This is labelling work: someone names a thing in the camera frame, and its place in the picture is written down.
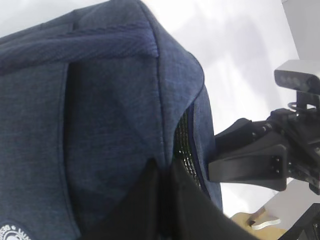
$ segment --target denim fabric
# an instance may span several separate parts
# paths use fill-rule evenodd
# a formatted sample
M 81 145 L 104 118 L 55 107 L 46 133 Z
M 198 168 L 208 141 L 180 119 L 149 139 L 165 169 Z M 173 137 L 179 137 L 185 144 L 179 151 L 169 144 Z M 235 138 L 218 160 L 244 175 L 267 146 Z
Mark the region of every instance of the denim fabric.
M 90 41 L 133 23 L 147 25 L 132 41 Z M 74 47 L 79 37 L 90 47 Z M 199 165 L 222 207 L 206 178 L 215 143 L 202 68 L 140 1 L 75 10 L 0 39 L 0 53 L 0 222 L 20 222 L 39 240 L 76 239 L 123 199 L 148 158 L 170 166 L 193 102 Z

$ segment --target white logo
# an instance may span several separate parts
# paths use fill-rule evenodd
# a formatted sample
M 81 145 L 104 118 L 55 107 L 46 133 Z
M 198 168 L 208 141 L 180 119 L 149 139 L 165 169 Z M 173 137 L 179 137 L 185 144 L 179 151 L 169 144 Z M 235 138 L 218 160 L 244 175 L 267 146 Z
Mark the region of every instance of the white logo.
M 32 240 L 21 228 L 6 224 L 0 228 L 0 240 Z

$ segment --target backpack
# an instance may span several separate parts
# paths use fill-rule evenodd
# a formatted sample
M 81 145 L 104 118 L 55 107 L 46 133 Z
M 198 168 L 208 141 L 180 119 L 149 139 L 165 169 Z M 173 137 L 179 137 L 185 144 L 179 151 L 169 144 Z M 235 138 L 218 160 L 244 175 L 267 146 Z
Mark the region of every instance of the backpack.
M 0 240 L 159 239 L 177 219 L 180 239 L 212 239 L 187 226 L 251 238 L 223 216 L 220 185 L 208 181 L 203 70 L 138 0 L 1 38 L 0 113 Z M 196 221 L 206 212 L 214 222 Z

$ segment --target logo patch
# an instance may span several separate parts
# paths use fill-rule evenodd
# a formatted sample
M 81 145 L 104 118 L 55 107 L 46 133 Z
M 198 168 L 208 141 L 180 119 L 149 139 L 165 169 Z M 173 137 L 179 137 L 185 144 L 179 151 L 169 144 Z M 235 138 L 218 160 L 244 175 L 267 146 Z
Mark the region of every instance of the logo patch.
M 26 230 L 15 223 L 0 225 L 0 240 L 34 240 Z

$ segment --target black strap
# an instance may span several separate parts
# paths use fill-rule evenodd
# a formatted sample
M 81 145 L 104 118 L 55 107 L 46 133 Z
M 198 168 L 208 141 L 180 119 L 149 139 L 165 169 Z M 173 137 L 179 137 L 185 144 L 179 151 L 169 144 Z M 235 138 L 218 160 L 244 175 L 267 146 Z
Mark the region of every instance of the black strap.
M 78 240 L 157 239 L 159 171 L 150 160 L 125 199 L 108 218 Z

